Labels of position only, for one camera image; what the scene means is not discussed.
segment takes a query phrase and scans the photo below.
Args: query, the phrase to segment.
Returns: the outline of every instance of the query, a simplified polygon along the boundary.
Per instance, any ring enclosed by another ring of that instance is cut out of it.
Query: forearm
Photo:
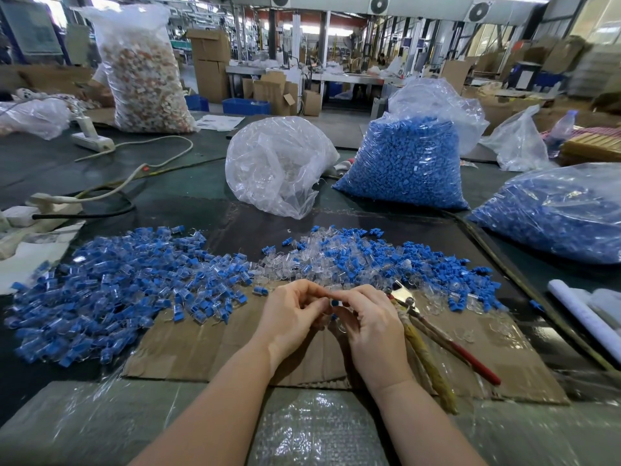
[[[267,348],[249,343],[131,465],[244,464],[271,376]]]
[[[431,396],[414,380],[373,393],[404,466],[485,466]]]

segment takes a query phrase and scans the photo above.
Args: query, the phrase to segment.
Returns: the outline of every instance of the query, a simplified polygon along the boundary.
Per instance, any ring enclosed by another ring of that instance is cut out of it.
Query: red handle
[[[501,385],[501,379],[496,376],[489,368],[487,368],[483,363],[477,360],[472,353],[467,351],[464,347],[455,342],[450,342],[451,346],[454,348],[456,352],[458,352],[464,359],[472,365],[472,369],[475,373],[481,375],[484,379],[492,383],[494,386]]]

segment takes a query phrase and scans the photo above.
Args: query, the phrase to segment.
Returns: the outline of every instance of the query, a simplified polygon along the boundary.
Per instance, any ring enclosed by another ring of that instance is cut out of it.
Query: plastic bottle
[[[567,111],[567,114],[560,118],[546,137],[545,144],[548,148],[549,158],[558,157],[561,153],[561,146],[563,143],[571,139],[571,133],[573,133],[574,125],[576,124],[577,114],[578,111],[575,109]]]

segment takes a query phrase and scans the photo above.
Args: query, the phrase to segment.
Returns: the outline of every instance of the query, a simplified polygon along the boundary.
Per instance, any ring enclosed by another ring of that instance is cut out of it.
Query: hand
[[[348,304],[332,307],[347,329],[353,364],[376,397],[396,384],[413,380],[406,354],[403,325],[390,299],[370,284],[351,291],[332,291],[331,297]]]
[[[278,286],[265,301],[251,343],[266,346],[272,375],[304,342],[313,322],[330,308],[329,292],[308,280]]]

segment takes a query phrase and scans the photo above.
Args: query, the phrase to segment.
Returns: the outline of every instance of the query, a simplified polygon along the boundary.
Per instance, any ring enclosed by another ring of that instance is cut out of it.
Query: ventilation fan
[[[291,0],[272,0],[275,8],[291,8]]]
[[[482,23],[489,13],[490,6],[492,6],[492,1],[473,2],[464,21],[466,23]]]
[[[388,11],[388,5],[390,4],[390,0],[369,0],[369,11],[370,15],[385,15]]]

